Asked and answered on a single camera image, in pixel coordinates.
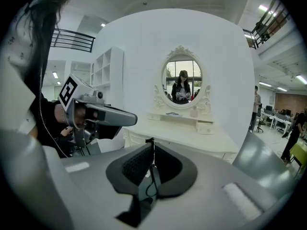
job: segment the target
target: ornate mirror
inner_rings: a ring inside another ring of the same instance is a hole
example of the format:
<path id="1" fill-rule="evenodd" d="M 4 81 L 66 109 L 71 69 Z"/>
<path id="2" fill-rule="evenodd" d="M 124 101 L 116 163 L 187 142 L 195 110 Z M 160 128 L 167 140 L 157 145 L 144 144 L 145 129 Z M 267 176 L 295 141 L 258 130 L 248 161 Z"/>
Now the ornate mirror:
<path id="1" fill-rule="evenodd" d="M 201 69 L 191 56 L 176 55 L 166 63 L 162 88 L 169 101 L 179 105 L 190 103 L 197 97 L 201 83 Z"/>
<path id="2" fill-rule="evenodd" d="M 200 115 L 211 115 L 210 85 L 200 59 L 183 46 L 172 50 L 162 63 L 159 81 L 155 85 L 155 113 L 181 110 L 187 115 L 191 109 Z"/>

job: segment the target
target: ceiling light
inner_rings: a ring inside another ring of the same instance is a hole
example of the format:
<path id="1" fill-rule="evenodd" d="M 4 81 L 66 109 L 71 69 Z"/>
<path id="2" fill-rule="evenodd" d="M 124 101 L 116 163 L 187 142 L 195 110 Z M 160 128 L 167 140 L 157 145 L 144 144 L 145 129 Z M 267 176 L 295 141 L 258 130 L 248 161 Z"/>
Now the ceiling light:
<path id="1" fill-rule="evenodd" d="M 264 85 L 264 86 L 268 86 L 268 87 L 272 87 L 272 85 L 269 85 L 269 84 L 264 83 L 264 82 L 259 82 L 259 84 L 262 84 L 262 85 Z"/>
<path id="2" fill-rule="evenodd" d="M 53 74 L 55 79 L 58 79 L 58 75 L 57 75 L 57 73 L 55 71 L 52 74 Z"/>
<path id="3" fill-rule="evenodd" d="M 265 11 L 265 12 L 268 10 L 268 8 L 267 8 L 267 7 L 264 7 L 263 5 L 260 5 L 259 8 L 260 8 L 261 10 Z M 273 16 L 276 16 L 276 13 L 273 13 L 273 11 L 270 11 L 270 12 L 269 12 L 269 14 L 271 14 L 271 13 L 273 14 Z"/>
<path id="4" fill-rule="evenodd" d="M 280 87 L 278 87 L 278 89 L 281 90 L 281 91 L 285 91 L 285 92 L 288 91 L 288 90 L 282 89 L 282 88 L 280 88 Z"/>
<path id="5" fill-rule="evenodd" d="M 245 37 L 248 37 L 248 38 L 252 38 L 252 39 L 255 39 L 253 36 L 250 36 L 250 35 L 246 35 L 244 34 Z"/>
<path id="6" fill-rule="evenodd" d="M 303 84 L 307 84 L 307 81 L 301 75 L 297 75 L 296 78 L 299 79 Z"/>

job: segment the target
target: ceiling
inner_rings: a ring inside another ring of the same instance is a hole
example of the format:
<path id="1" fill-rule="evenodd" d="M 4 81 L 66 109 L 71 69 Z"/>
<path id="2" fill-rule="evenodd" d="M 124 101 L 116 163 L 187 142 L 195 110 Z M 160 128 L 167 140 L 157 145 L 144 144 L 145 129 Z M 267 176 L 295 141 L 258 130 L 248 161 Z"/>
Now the ceiling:
<path id="1" fill-rule="evenodd" d="M 59 86 L 57 82 L 59 81 L 61 85 L 64 83 L 64 72 L 65 63 L 63 60 L 49 60 L 47 63 L 47 68 L 44 76 L 43 86 Z M 85 82 L 90 82 L 90 70 L 91 65 L 82 62 L 72 62 L 71 72 L 78 78 L 84 80 Z M 58 79 L 54 78 L 52 72 L 56 72 Z"/>
<path id="2" fill-rule="evenodd" d="M 210 13 L 231 21 L 230 13 L 239 16 L 237 24 L 244 29 L 252 30 L 256 22 L 265 13 L 259 9 L 260 5 L 269 7 L 272 0 L 71 0 L 69 5 L 87 11 L 82 19 L 78 32 L 96 36 L 101 29 L 101 23 L 136 12 L 162 9 L 182 8 Z M 273 86 L 280 86 L 295 91 L 304 92 L 306 86 L 295 78 L 298 73 L 306 73 L 305 47 L 287 52 L 279 60 L 270 62 L 258 70 L 260 79 Z"/>
<path id="3" fill-rule="evenodd" d="M 272 85 L 272 88 L 281 87 L 288 92 L 307 94 L 307 85 L 304 85 L 296 75 L 300 74 L 307 80 L 307 54 L 303 43 L 286 51 L 278 60 L 257 68 L 260 81 Z"/>

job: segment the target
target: long dark hair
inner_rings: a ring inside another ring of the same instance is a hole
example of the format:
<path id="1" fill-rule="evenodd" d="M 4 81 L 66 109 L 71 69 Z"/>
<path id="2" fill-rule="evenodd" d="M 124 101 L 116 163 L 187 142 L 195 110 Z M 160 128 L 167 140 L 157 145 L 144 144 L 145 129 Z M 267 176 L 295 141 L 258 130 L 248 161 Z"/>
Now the long dark hair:
<path id="1" fill-rule="evenodd" d="M 187 77 L 187 79 L 183 82 L 184 85 L 184 89 L 186 92 L 188 92 L 188 84 L 189 84 L 189 77 Z M 177 79 L 177 92 L 180 92 L 181 89 L 181 75 L 179 75 L 178 79 Z"/>
<path id="2" fill-rule="evenodd" d="M 38 0 L 27 9 L 28 11 L 25 11 L 29 13 L 29 19 L 31 20 L 29 31 L 34 47 L 27 76 L 33 74 L 33 71 L 39 72 L 48 58 L 48 49 L 50 48 L 53 31 L 60 20 L 60 10 L 67 1 Z"/>

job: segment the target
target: balcony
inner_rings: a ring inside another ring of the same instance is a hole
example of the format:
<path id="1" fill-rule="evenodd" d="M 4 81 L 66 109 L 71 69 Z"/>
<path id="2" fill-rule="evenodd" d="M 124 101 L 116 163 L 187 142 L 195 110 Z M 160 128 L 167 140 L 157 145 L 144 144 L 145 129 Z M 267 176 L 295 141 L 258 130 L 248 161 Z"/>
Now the balcony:
<path id="1" fill-rule="evenodd" d="M 256 23 L 252 31 L 243 29 L 249 47 L 254 49 L 259 48 L 289 21 L 289 12 L 280 1 L 276 1 L 277 0 L 272 0 L 270 7 L 260 21 Z"/>
<path id="2" fill-rule="evenodd" d="M 92 52 L 95 37 L 56 28 L 53 32 L 51 47 L 70 48 Z"/>

